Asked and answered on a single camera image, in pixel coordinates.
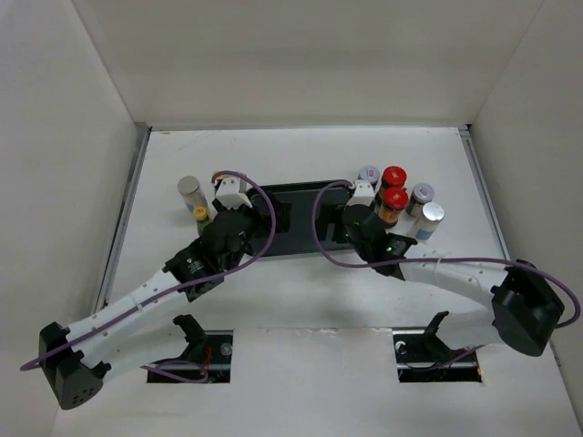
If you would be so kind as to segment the white lid brown spice jar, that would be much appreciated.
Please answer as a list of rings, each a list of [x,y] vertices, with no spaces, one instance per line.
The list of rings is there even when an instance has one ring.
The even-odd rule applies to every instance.
[[[358,178],[368,181],[374,188],[377,186],[380,176],[380,170],[372,165],[362,166],[358,172]]]

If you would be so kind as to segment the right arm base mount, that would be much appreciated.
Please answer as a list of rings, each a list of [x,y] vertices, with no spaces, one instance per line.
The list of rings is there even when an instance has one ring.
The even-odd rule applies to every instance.
[[[447,315],[438,312],[424,328],[393,330],[399,382],[482,382],[477,347],[452,350],[438,339],[438,328]]]

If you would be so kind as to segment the silver lid blue label jar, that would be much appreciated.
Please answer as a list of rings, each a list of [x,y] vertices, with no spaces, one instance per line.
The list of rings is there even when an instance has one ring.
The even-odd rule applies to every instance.
[[[418,241],[427,241],[433,236],[444,218],[445,209],[438,203],[428,202],[423,205],[418,214],[410,235]]]

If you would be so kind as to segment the red lid sauce jar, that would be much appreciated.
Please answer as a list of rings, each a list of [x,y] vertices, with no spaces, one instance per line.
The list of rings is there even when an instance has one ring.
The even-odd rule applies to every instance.
[[[409,196],[404,188],[391,187],[384,191],[378,216],[387,229],[397,224],[408,202]]]
[[[407,173],[403,168],[399,166],[389,166],[384,170],[381,176],[379,193],[383,194],[388,188],[404,188],[406,180]]]

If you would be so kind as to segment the black tray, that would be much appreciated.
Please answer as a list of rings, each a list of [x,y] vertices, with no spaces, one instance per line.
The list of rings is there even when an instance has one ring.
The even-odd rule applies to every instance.
[[[319,243],[327,251],[347,250],[351,246],[345,237],[342,213],[352,196],[345,187],[327,189],[312,218],[312,207],[326,181],[275,184],[262,189],[268,195],[277,216],[277,230],[265,253],[267,257],[316,253],[317,243],[312,235],[316,226]]]

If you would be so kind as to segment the white lid dark spice jar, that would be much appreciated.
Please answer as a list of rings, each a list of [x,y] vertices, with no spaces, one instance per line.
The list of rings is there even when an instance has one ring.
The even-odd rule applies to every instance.
[[[411,217],[417,217],[423,206],[432,202],[434,197],[435,189],[432,185],[425,182],[417,183],[410,193],[405,212]]]

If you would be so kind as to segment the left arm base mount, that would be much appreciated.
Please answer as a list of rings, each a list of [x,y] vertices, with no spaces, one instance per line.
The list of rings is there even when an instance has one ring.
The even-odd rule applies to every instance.
[[[186,346],[180,355],[147,365],[147,383],[229,383],[234,332],[204,330],[191,315],[179,315],[173,323]]]

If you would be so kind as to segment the silver lid white granule jar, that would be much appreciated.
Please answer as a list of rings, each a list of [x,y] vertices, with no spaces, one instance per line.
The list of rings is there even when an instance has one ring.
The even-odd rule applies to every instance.
[[[191,214],[193,214],[197,208],[208,207],[208,202],[203,189],[196,177],[185,176],[181,178],[177,184],[177,188]]]

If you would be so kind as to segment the yellow cap sauce bottle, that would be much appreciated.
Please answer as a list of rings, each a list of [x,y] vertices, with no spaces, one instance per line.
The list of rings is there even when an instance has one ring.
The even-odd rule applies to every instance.
[[[212,222],[208,209],[204,206],[197,206],[193,209],[192,215],[196,220],[197,231],[201,236],[204,229]]]

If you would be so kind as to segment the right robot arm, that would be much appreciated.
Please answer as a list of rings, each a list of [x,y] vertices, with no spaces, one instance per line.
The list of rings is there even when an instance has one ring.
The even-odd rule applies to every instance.
[[[532,265],[448,263],[414,239],[385,231],[381,219],[365,205],[346,207],[342,224],[354,251],[377,273],[478,304],[469,312],[440,310],[434,315],[422,339],[429,358],[440,361],[464,347],[498,343],[531,357],[544,352],[564,305]]]

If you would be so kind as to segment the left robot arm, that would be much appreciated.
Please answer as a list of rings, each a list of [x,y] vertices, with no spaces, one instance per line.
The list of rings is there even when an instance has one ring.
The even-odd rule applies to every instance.
[[[121,365],[111,353],[150,321],[191,303],[243,269],[241,259],[261,218],[253,208],[222,210],[200,237],[125,298],[91,317],[63,327],[56,322],[39,333],[38,367],[59,407],[88,401]]]

